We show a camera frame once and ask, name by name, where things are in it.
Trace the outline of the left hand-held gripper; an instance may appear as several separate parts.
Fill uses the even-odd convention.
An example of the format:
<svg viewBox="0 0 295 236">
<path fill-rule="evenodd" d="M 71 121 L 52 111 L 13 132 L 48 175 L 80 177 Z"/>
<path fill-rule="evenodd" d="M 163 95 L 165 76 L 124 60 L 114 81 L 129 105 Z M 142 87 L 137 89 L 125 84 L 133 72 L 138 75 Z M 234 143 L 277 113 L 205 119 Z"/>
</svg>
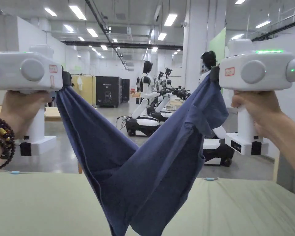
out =
<svg viewBox="0 0 295 236">
<path fill-rule="evenodd" d="M 71 85 L 71 76 L 53 60 L 47 45 L 35 45 L 28 52 L 0 52 L 0 90 L 30 94 L 57 92 Z M 55 136 L 45 136 L 45 107 L 40 107 L 28 132 L 17 141 L 19 156 L 38 156 L 56 145 Z"/>
</svg>

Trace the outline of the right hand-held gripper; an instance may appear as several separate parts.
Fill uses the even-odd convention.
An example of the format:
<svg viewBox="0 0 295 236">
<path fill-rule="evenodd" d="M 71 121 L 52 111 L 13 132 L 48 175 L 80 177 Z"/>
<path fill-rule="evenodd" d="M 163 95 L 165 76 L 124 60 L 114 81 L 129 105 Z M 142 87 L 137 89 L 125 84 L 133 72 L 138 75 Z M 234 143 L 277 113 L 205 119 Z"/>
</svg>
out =
<svg viewBox="0 0 295 236">
<path fill-rule="evenodd" d="M 289 89 L 295 82 L 295 56 L 283 50 L 254 50 L 250 39 L 230 40 L 230 56 L 211 68 L 210 79 L 223 89 L 262 92 Z M 268 142 L 258 135 L 245 106 L 238 108 L 238 131 L 225 143 L 242 155 L 266 155 Z"/>
</svg>

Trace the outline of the person's right hand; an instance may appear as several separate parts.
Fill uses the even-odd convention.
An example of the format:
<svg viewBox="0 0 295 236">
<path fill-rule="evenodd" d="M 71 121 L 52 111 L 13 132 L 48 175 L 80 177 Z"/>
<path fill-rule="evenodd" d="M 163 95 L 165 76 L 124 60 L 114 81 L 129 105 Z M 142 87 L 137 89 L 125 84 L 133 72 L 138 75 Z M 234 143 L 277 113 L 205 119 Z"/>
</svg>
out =
<svg viewBox="0 0 295 236">
<path fill-rule="evenodd" d="M 274 91 L 243 92 L 234 91 L 231 106 L 239 108 L 245 106 L 254 121 L 258 135 L 269 137 L 270 120 L 274 115 L 281 115 L 282 111 Z"/>
</svg>

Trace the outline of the person's left hand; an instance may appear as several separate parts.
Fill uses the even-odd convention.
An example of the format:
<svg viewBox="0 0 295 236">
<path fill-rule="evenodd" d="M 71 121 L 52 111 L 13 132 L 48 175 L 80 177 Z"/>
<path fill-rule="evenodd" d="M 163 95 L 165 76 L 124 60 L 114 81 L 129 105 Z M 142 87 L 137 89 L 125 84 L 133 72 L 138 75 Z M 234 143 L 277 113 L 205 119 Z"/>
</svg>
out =
<svg viewBox="0 0 295 236">
<path fill-rule="evenodd" d="M 0 119 L 12 128 L 15 139 L 21 139 L 27 133 L 39 109 L 51 101 L 50 93 L 44 91 L 31 94 L 7 91 L 2 103 Z"/>
</svg>

